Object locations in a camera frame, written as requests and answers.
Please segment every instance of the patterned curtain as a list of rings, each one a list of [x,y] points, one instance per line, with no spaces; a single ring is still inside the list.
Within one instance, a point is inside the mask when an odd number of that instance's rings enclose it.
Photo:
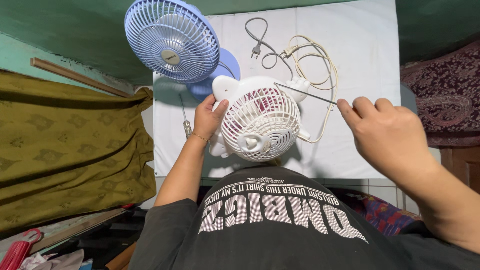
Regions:
[[[0,71],[0,232],[154,196],[152,100]]]
[[[417,96],[430,146],[480,145],[480,41],[408,64],[400,80]]]

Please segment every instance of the blue fan base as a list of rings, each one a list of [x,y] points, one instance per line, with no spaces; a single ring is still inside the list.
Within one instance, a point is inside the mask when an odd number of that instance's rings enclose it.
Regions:
[[[235,56],[233,56],[233,54],[231,54],[228,50],[224,48],[220,48],[220,61],[222,61],[230,68],[230,70],[235,74],[235,79],[240,80],[240,65]],[[228,69],[226,69],[222,63],[218,63],[215,71],[213,71],[210,76],[208,76],[203,81],[186,84],[187,89],[192,93],[195,98],[203,101],[208,95],[212,93],[213,79],[220,75],[234,78],[232,76],[232,73],[230,73],[230,71],[228,71]]]

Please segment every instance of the screwdriver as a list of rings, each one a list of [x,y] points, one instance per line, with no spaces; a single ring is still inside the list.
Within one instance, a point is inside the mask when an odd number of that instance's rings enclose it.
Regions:
[[[190,121],[187,120],[187,116],[185,115],[185,108],[183,107],[183,100],[181,99],[181,94],[179,94],[180,97],[180,103],[181,103],[181,110],[183,111],[183,118],[185,121],[183,121],[183,129],[185,130],[185,137],[190,137],[192,134],[192,128],[190,127]]]

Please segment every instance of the black t-shirt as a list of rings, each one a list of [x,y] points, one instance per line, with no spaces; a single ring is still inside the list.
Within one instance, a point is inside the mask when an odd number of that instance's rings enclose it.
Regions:
[[[150,209],[129,269],[480,269],[480,255],[420,227],[387,238],[314,180],[249,168],[199,208],[185,199]]]

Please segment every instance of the blue fan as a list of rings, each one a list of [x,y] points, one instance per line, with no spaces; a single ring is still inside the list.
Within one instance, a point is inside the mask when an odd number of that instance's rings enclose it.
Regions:
[[[125,15],[125,32],[143,64],[181,83],[208,78],[220,60],[212,26],[180,0],[136,0]]]

